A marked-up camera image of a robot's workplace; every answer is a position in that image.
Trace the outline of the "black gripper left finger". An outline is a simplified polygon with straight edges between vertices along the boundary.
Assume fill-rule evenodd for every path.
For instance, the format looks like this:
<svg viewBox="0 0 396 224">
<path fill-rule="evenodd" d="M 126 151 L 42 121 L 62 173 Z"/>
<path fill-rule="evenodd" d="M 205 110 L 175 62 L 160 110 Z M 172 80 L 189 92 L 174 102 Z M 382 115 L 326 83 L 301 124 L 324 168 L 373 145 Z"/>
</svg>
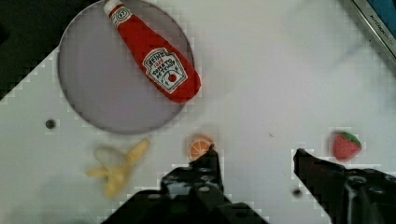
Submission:
<svg viewBox="0 0 396 224">
<path fill-rule="evenodd" d="M 187 167 L 164 176 L 158 190 L 141 190 L 102 224 L 268 224 L 246 203 L 224 195 L 219 155 L 210 147 Z"/>
</svg>

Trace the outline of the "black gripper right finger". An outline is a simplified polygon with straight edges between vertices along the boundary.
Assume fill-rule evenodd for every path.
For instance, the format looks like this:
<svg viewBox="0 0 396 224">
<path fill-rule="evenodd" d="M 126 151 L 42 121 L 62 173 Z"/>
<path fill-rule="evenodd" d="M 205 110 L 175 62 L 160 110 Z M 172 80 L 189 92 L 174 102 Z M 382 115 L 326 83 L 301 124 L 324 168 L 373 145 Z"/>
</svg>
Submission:
<svg viewBox="0 0 396 224">
<path fill-rule="evenodd" d="M 396 224 L 396 182 L 376 169 L 347 169 L 302 148 L 293 156 L 294 173 L 332 224 Z"/>
</svg>

